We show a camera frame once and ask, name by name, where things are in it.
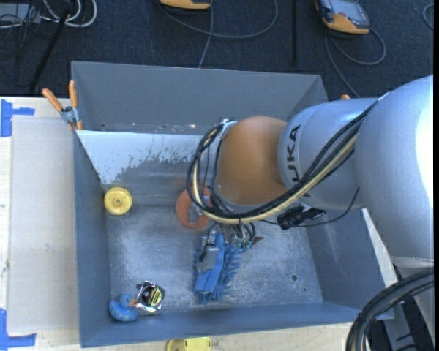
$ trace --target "orange object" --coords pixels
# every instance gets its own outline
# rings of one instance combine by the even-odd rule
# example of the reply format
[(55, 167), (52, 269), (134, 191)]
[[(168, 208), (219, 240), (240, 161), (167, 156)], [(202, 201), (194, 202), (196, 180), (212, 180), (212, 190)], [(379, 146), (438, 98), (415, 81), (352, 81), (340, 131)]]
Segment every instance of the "orange object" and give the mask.
[[(205, 188), (204, 189), (205, 196), (210, 196), (210, 191)], [(179, 220), (179, 222), (185, 226), (185, 227), (191, 227), (192, 229), (200, 229), (202, 227), (205, 227), (208, 222), (209, 218), (203, 214), (198, 216), (196, 223), (191, 223), (189, 221), (189, 210), (192, 206), (193, 201), (189, 196), (189, 192), (187, 189), (185, 189), (181, 194), (177, 197), (176, 201), (176, 217)]]
[(75, 81), (71, 80), (68, 83), (68, 94), (70, 96), (70, 102), (72, 103), (72, 107), (75, 108), (78, 106), (78, 98), (76, 95), (76, 89), (75, 89)]
[(57, 112), (61, 112), (64, 109), (64, 106), (60, 103), (60, 101), (56, 98), (51, 90), (48, 88), (42, 89), (42, 95), (52, 104)]
[(287, 191), (279, 175), (277, 149), (286, 122), (253, 116), (235, 124), (219, 152), (217, 185), (230, 202), (257, 205)]

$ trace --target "white cable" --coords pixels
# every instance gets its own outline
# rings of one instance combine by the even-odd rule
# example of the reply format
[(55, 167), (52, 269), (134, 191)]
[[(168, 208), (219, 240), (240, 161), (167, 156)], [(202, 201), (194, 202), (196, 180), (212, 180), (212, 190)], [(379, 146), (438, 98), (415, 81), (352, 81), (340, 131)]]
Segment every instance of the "white cable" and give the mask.
[[(47, 2), (47, 0), (42, 0), (44, 2), (44, 5), (46, 7), (46, 9), (49, 11), (49, 13), (55, 18), (55, 20), (53, 20), (52, 18), (49, 17), (44, 17), (42, 16), (41, 18), (44, 20), (51, 20), (53, 22), (59, 22), (60, 21), (60, 17), (50, 8), (49, 3)], [(86, 22), (86, 23), (72, 23), (71, 21), (76, 19), (76, 17), (78, 17), (81, 13), (81, 1), (80, 0), (76, 0), (76, 2), (78, 3), (78, 11), (72, 16), (69, 17), (68, 19), (65, 20), (65, 25), (69, 26), (69, 27), (77, 27), (77, 28), (83, 28), (83, 27), (88, 27), (90, 26), (97, 17), (97, 3), (96, 0), (91, 0), (91, 3), (93, 4), (93, 9), (94, 9), (94, 13), (93, 16), (91, 17), (91, 19)]]
[[(50, 5), (47, 2), (47, 0), (42, 0), (42, 1), (44, 2), (45, 8), (49, 11), (49, 13), (53, 16), (53, 18), (45, 17), (43, 15), (41, 16), (41, 18), (43, 20), (51, 20), (53, 22), (59, 22), (60, 17), (50, 8)], [(67, 18), (67, 22), (76, 19), (76, 17), (79, 16), (79, 14), (81, 13), (81, 1), (76, 0), (76, 2), (78, 3), (78, 11), (72, 17)]]

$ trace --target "yellow object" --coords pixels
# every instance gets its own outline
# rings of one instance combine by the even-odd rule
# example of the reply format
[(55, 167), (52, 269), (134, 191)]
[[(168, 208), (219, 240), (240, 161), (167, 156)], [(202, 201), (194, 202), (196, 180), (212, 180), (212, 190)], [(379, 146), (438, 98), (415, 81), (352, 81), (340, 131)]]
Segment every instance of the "yellow object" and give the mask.
[(167, 351), (210, 351), (211, 339), (207, 336), (200, 338), (174, 339), (168, 342)]
[(358, 29), (354, 23), (348, 20), (343, 14), (337, 13), (331, 15), (333, 22), (327, 22), (325, 18), (322, 21), (333, 30), (345, 32), (348, 34), (367, 34), (369, 29)]
[(208, 9), (210, 3), (194, 3), (191, 0), (159, 0), (162, 4), (170, 7), (185, 8), (185, 9)]
[(110, 214), (121, 216), (132, 207), (132, 195), (122, 187), (113, 187), (105, 193), (104, 206)]

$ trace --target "dark carpet floor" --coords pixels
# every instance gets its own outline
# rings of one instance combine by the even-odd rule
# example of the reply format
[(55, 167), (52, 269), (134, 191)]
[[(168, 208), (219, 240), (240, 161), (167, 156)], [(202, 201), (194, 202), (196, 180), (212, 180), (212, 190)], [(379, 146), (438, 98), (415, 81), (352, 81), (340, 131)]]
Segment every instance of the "dark carpet floor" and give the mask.
[[(37, 15), (50, 17), (43, 0), (0, 1), (31, 2)], [(64, 0), (46, 1), (57, 16), (63, 13)], [(90, 0), (81, 3), (74, 23), (87, 22), (94, 13)], [(90, 26), (64, 27), (32, 91), (30, 83), (58, 24), (35, 20), (0, 27), (0, 95), (40, 94), (47, 87), (63, 97), (74, 60), (198, 67), (209, 36), (171, 17), (208, 32), (211, 14), (214, 35), (204, 68), (319, 74), (329, 99), (374, 97), (433, 73), (434, 0), (360, 0), (372, 30), (355, 39), (327, 36), (314, 0), (296, 0), (294, 46), (292, 0), (214, 0), (211, 12), (174, 16), (155, 0), (96, 3)], [(1, 25), (7, 24), (3, 18)]]

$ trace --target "black cable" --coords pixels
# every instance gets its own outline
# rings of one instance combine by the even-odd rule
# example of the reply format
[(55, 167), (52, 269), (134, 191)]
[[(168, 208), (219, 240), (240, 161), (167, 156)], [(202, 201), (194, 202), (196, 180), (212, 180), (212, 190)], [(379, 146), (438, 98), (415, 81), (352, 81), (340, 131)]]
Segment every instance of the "black cable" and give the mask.
[(360, 311), (346, 341), (347, 351), (366, 350), (367, 331), (378, 316), (409, 297), (434, 287), (434, 268), (415, 273), (378, 293)]
[(272, 225), (279, 225), (278, 222), (269, 221), (267, 219), (262, 219), (261, 222), (266, 222), (267, 224), (272, 224)]
[(358, 196), (358, 193), (359, 193), (359, 187), (358, 187), (358, 189), (356, 189), (356, 192), (354, 193), (353, 199), (351, 199), (350, 205), (348, 206), (348, 208), (346, 208), (346, 211), (343, 212), (342, 214), (340, 214), (338, 217), (335, 217), (334, 219), (331, 219), (329, 221), (319, 222), (318, 224), (303, 224), (303, 225), (298, 225), (297, 227), (320, 226), (320, 225), (329, 224), (331, 222), (335, 222), (335, 221), (338, 221), (339, 219), (342, 219), (343, 217), (345, 217), (348, 214), (348, 212), (351, 210), (351, 207), (353, 207), (353, 204), (356, 200), (356, 197)]

